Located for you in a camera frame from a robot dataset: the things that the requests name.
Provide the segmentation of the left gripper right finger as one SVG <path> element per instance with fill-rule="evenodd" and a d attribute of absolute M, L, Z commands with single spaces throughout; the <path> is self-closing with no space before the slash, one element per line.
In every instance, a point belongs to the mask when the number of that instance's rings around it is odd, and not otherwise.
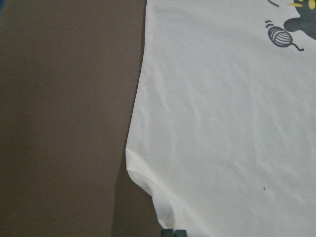
<path fill-rule="evenodd" d="M 187 231 L 186 230 L 176 230 L 175 237 L 187 237 Z"/>

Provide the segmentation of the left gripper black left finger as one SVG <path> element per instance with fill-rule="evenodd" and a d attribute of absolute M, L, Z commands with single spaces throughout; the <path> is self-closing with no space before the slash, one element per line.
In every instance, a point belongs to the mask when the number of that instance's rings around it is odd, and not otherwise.
<path fill-rule="evenodd" d="M 162 229 L 161 237 L 174 237 L 174 232 L 172 229 Z"/>

